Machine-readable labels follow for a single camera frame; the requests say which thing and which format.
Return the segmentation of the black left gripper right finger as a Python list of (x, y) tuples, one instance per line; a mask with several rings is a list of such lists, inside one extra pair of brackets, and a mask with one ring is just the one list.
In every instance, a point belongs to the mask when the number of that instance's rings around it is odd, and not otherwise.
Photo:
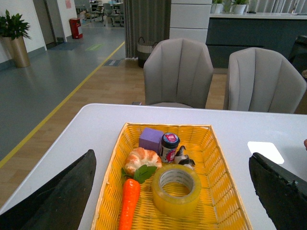
[(307, 182), (255, 152), (249, 172), (256, 195), (278, 230), (307, 228)]

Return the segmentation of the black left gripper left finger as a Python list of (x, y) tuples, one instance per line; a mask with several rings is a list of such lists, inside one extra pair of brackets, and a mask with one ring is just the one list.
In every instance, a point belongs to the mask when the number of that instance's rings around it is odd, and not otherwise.
[(2, 230), (76, 230), (96, 170), (92, 149), (0, 216)]

